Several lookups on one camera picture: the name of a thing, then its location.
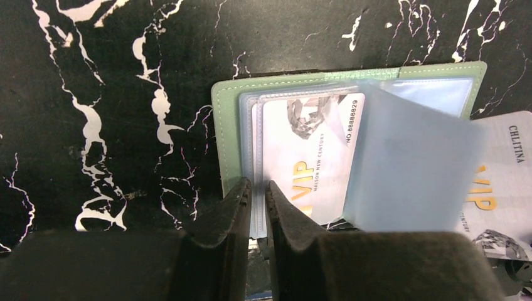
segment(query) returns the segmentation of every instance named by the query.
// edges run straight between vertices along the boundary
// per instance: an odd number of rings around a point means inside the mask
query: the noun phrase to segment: black marble surface
[[[20,0],[0,9],[0,253],[186,227],[221,199],[210,88],[483,60],[472,118],[531,109],[528,0]]]

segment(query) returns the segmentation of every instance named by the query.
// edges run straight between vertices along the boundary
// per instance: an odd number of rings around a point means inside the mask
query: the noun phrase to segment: white marble vein
[[[202,122],[202,124],[203,124],[203,126],[205,128],[206,140],[208,138],[208,136],[207,136],[208,126],[207,126],[207,124],[205,122],[206,122],[206,118],[208,116],[210,116],[210,114],[212,112],[212,106],[211,105],[205,105],[205,106],[201,107],[196,112],[196,118],[191,122],[191,124],[189,125],[189,127],[187,129],[185,129],[184,127],[178,126],[178,125],[171,125],[171,124],[167,124],[166,123],[166,116],[170,113],[171,103],[169,101],[169,97],[168,97],[168,94],[167,94],[166,89],[164,87],[164,84],[163,84],[163,82],[161,80],[162,58],[161,58],[161,52],[160,52],[161,48],[160,48],[160,45],[158,43],[159,43],[159,38],[161,37],[161,35],[166,32],[166,29],[163,28],[163,26],[162,26],[163,22],[165,20],[169,19],[172,15],[174,15],[174,14],[179,12],[179,9],[181,7],[181,3],[182,2],[183,2],[183,0],[179,0],[178,2],[164,4],[163,6],[161,6],[161,8],[159,8],[154,13],[153,21],[144,28],[144,30],[142,32],[142,35],[140,37],[138,37],[137,39],[135,39],[135,41],[133,42],[133,45],[132,45],[133,55],[135,56],[135,58],[137,58],[137,60],[140,61],[141,66],[142,66],[142,74],[137,75],[137,77],[139,77],[140,79],[145,80],[145,81],[147,81],[149,83],[153,83],[153,84],[156,85],[156,90],[154,92],[154,98],[152,99],[152,102],[151,102],[151,108],[152,108],[152,111],[154,112],[154,114],[157,116],[157,121],[159,123],[159,127],[157,128],[157,139],[159,140],[160,143],[169,146],[168,151],[165,154],[163,154],[163,155],[161,155],[159,157],[158,163],[156,164],[156,166],[154,168],[154,172],[155,173],[158,173],[158,170],[157,170],[158,167],[163,165],[163,161],[162,161],[163,158],[166,157],[166,156],[170,156],[171,154],[174,153],[174,141],[172,140],[172,137],[170,135],[170,131],[171,130],[182,130],[182,131],[189,132],[196,125],[196,123],[197,123],[197,121],[199,119],[200,113],[204,112],[205,110],[208,110],[208,114],[201,122]],[[219,7],[218,7],[218,17],[219,17],[221,6],[225,2],[226,1],[222,2],[219,5]],[[145,45],[147,43],[146,37],[149,36],[149,35],[153,35],[153,37],[155,37],[155,39],[157,41],[157,45],[156,46],[159,48],[159,58],[158,58],[158,61],[157,61],[157,68],[149,68],[148,67],[148,64],[149,64],[148,58],[144,54],[144,47],[145,47]],[[207,150],[208,150],[207,141],[205,142],[205,144],[206,144],[205,153],[207,153]],[[183,148],[181,148],[181,158],[182,158],[182,160],[185,162],[185,164],[188,167],[189,175],[187,177],[160,176],[161,177],[161,182],[159,183],[159,185],[161,186],[161,189],[162,189],[162,193],[161,193],[161,195],[159,197],[159,200],[160,200],[160,203],[161,203],[161,210],[164,213],[166,213],[173,220],[174,226],[175,226],[175,228],[177,230],[182,228],[181,227],[181,223],[182,222],[179,221],[175,217],[175,215],[173,215],[168,210],[167,204],[165,203],[166,201],[164,199],[164,196],[166,194],[173,194],[175,196],[178,196],[180,199],[183,200],[183,204],[186,202],[186,200],[182,197],[182,195],[180,195],[180,194],[176,193],[175,191],[173,191],[172,189],[166,187],[163,184],[164,180],[173,181],[173,182],[185,182],[190,187],[192,192],[194,192],[194,195],[195,195],[195,197],[193,198],[194,211],[190,214],[191,216],[193,216],[193,220],[195,220],[196,216],[197,216],[196,203],[198,202],[198,193],[199,193],[199,189],[195,188],[190,183],[190,180],[192,178],[194,178],[194,173],[196,171],[196,168],[195,167],[192,168],[190,166],[190,163],[186,160],[186,158],[184,156]]]
[[[154,98],[152,99],[152,102],[151,102],[152,111],[157,116],[157,121],[159,122],[159,127],[157,128],[157,139],[159,140],[160,143],[163,143],[169,146],[168,151],[159,158],[159,163],[156,165],[156,168],[158,165],[161,164],[162,157],[168,156],[174,152],[174,142],[172,141],[172,138],[169,132],[171,130],[184,130],[184,129],[177,125],[167,124],[165,121],[166,115],[170,113],[171,104],[170,104],[170,101],[168,100],[168,95],[161,81],[162,61],[161,61],[161,58],[159,57],[158,67],[156,69],[148,68],[147,58],[144,55],[144,45],[146,43],[146,36],[148,34],[154,34],[158,42],[160,35],[166,31],[162,27],[162,22],[167,20],[173,14],[176,14],[179,11],[179,8],[181,7],[182,2],[183,0],[180,0],[176,3],[165,4],[161,8],[159,8],[154,14],[153,22],[151,22],[150,24],[148,24],[148,26],[144,28],[142,36],[135,39],[132,45],[133,55],[135,56],[137,60],[141,62],[141,65],[142,65],[142,74],[137,75],[137,77],[139,77],[142,80],[145,80],[147,82],[157,85],[157,89],[154,92]]]
[[[24,195],[24,198],[22,200],[22,205],[24,206],[24,208],[26,208],[26,210],[28,210],[28,222],[26,223],[24,233],[21,235],[19,239],[19,243],[20,243],[26,238],[29,232],[33,229],[33,220],[35,219],[36,210],[35,210],[35,205],[29,200],[28,193],[24,189],[17,187],[17,185],[15,185],[15,175],[18,172],[18,164],[19,164],[18,153],[15,153],[15,169],[9,179],[6,179],[6,178],[4,179],[6,180],[9,188],[15,191],[18,191]]]
[[[126,3],[128,3],[129,0],[116,0],[115,4],[111,6],[101,17],[94,23],[94,27],[103,27],[104,26],[104,20],[109,17],[114,11],[118,8],[121,8]]]
[[[478,28],[468,27],[468,20],[477,5],[479,0],[470,0],[469,5],[467,6],[467,12],[465,14],[464,24],[462,25],[462,30],[456,42],[456,49],[453,52],[451,58],[455,63],[464,61],[467,54],[467,45],[472,39],[480,39],[481,47],[478,53],[478,59],[482,59],[482,49],[485,44],[492,42],[498,36],[498,34],[506,28],[506,26],[511,23],[505,22],[502,20],[504,11],[508,8],[509,3],[513,0],[505,1],[502,4],[502,0],[493,0],[493,7],[489,14],[484,19],[484,22]]]
[[[521,49],[521,45],[520,44],[517,44],[516,46],[516,49],[519,50],[521,52],[521,55],[523,57],[523,71],[521,72],[521,74],[519,75],[519,77],[512,83],[510,84],[506,90],[504,91],[504,93],[500,96],[500,97],[497,97],[497,87],[494,89],[494,93],[493,93],[493,96],[491,97],[491,99],[485,104],[485,106],[483,108],[480,108],[478,109],[476,112],[474,112],[472,115],[475,115],[475,114],[482,114],[486,111],[486,109],[488,107],[490,107],[490,111],[487,113],[487,115],[491,114],[493,112],[493,110],[498,107],[505,99],[505,97],[508,95],[508,93],[511,92],[511,90],[513,89],[513,87],[515,85],[517,85],[524,77],[524,74],[526,73],[526,67],[527,67],[527,64],[530,63],[532,60],[530,58],[527,58],[526,57],[526,54],[524,53],[523,49]]]
[[[243,53],[239,54],[237,56],[237,58],[235,60],[233,60],[233,67],[235,69],[235,74],[233,74],[233,80],[237,79],[237,76],[240,74],[240,60],[242,59],[243,56],[246,55],[246,51],[244,51]]]
[[[342,39],[351,39],[351,42],[349,43],[349,50],[351,50],[351,52],[354,51],[354,49],[356,48],[356,44],[358,42],[357,31],[358,31],[358,26],[360,26],[361,19],[362,19],[362,14],[360,14],[360,16],[356,17],[356,19],[354,20],[351,33],[342,34]]]
[[[211,57],[213,57],[213,50],[215,48],[214,43],[216,43],[216,34],[218,33],[218,25],[219,25],[220,19],[221,19],[221,16],[220,16],[221,6],[224,5],[226,2],[227,2],[227,0],[223,0],[220,4],[216,3],[216,5],[218,6],[218,11],[216,12],[215,38],[213,40],[213,45],[211,46],[211,49],[209,50],[209,54],[210,54]]]
[[[416,63],[421,65],[425,63],[428,56],[434,49],[436,42],[440,38],[441,31],[437,26],[437,20],[432,15],[432,10],[427,4],[420,4],[417,0],[397,0],[397,3],[399,4],[401,20],[395,26],[395,32],[391,38],[391,43],[386,54],[386,60],[388,61],[388,58],[390,57],[393,42],[397,37],[399,29],[403,24],[407,23],[411,38],[422,34],[424,35],[425,40],[421,45],[419,45],[418,48],[416,48],[416,51],[414,51],[414,48],[412,48],[408,52],[407,58],[403,65],[406,65],[407,63]],[[391,23],[388,22],[385,27],[391,27]]]
[[[94,14],[95,10],[99,8],[99,5],[105,1],[93,1],[89,4],[86,4],[80,8],[73,8],[68,10],[62,10],[59,7],[59,2],[56,2],[56,9],[59,13],[64,14],[65,16],[68,16],[72,22],[75,24],[79,21],[84,21],[84,16],[88,16],[89,14]],[[72,105],[74,108],[79,110],[81,113],[84,114],[87,123],[83,127],[83,136],[85,138],[85,147],[82,151],[82,173],[89,176],[92,179],[91,182],[91,188],[92,190],[98,195],[96,198],[90,199],[88,201],[85,201],[81,208],[81,213],[77,216],[76,222],[75,222],[75,228],[78,231],[86,231],[87,229],[84,227],[82,221],[85,218],[94,218],[94,219],[101,219],[104,221],[108,221],[110,223],[110,227],[113,224],[116,224],[117,226],[121,227],[123,230],[126,230],[127,228],[124,225],[124,222],[122,220],[124,211],[127,207],[127,203],[124,203],[124,206],[120,210],[120,213],[116,216],[112,216],[110,213],[110,202],[114,201],[114,198],[112,196],[108,196],[104,194],[101,191],[100,186],[110,186],[113,189],[113,192],[116,194],[115,196],[119,199],[124,199],[124,195],[117,185],[113,182],[112,173],[109,172],[109,170],[105,166],[105,160],[107,156],[107,145],[105,141],[100,136],[100,131],[102,130],[102,120],[100,118],[100,115],[97,113],[97,111],[94,109],[94,105],[99,101],[99,99],[93,103],[93,105],[83,105],[78,102],[78,98],[76,95],[67,88],[67,83],[65,81],[65,78],[62,75],[62,70],[58,62],[56,61],[56,58],[54,56],[55,51],[57,50],[54,46],[53,39],[50,35],[50,28],[53,28],[54,25],[51,24],[50,16],[41,10],[39,8],[39,4],[37,3],[37,0],[32,0],[32,8],[39,17],[39,26],[41,30],[45,34],[45,40],[48,43],[48,46],[50,48],[50,54],[49,57],[52,60],[53,64],[56,66],[58,70],[58,75],[61,79],[61,89],[69,94],[72,98]],[[89,69],[93,72],[93,75],[96,79],[100,81],[100,83],[103,84],[103,81],[99,77],[94,62],[89,58],[87,55],[87,51],[85,47],[83,46],[82,39],[83,36],[79,31],[77,31],[78,36],[80,38],[80,55],[83,57],[85,63],[89,67]],[[87,164],[87,156],[89,152],[91,151],[91,147],[94,144],[100,144],[102,146],[102,153],[100,154],[100,160],[98,163],[89,166]],[[106,201],[107,205],[100,207],[98,209],[89,208],[89,205]]]

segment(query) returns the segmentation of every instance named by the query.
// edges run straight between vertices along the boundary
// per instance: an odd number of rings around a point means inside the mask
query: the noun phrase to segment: card slot
[[[474,78],[434,78],[423,80],[394,79],[378,83],[382,90],[438,110],[460,117],[471,93]]]

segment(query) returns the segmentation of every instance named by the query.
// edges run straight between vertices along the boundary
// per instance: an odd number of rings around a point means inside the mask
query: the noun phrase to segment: card
[[[487,257],[532,260],[532,114],[473,122],[487,143],[456,230]]]
[[[263,178],[319,224],[342,215],[364,94],[306,95],[262,107]]]

